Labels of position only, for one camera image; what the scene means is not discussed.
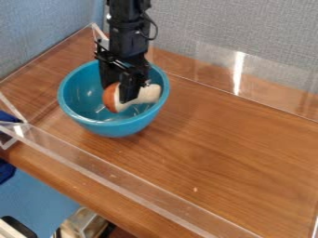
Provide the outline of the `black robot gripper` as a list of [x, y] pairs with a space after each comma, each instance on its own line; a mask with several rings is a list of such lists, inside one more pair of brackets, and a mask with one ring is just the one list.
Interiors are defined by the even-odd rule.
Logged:
[[127, 103], [138, 98], [141, 88], [150, 80], [150, 63], [146, 60], [150, 41], [138, 30], [113, 31], [107, 37], [107, 48], [95, 40], [101, 83], [107, 88], [119, 82], [119, 101]]

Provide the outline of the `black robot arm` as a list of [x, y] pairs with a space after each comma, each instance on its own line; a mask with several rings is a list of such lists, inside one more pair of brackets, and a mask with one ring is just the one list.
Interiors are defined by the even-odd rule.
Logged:
[[107, 0], [110, 15], [110, 44], [97, 40], [102, 88], [119, 83], [119, 101], [126, 103], [138, 98], [141, 88], [150, 80], [150, 63], [146, 59], [150, 41], [150, 26], [157, 24], [147, 14], [150, 0]]

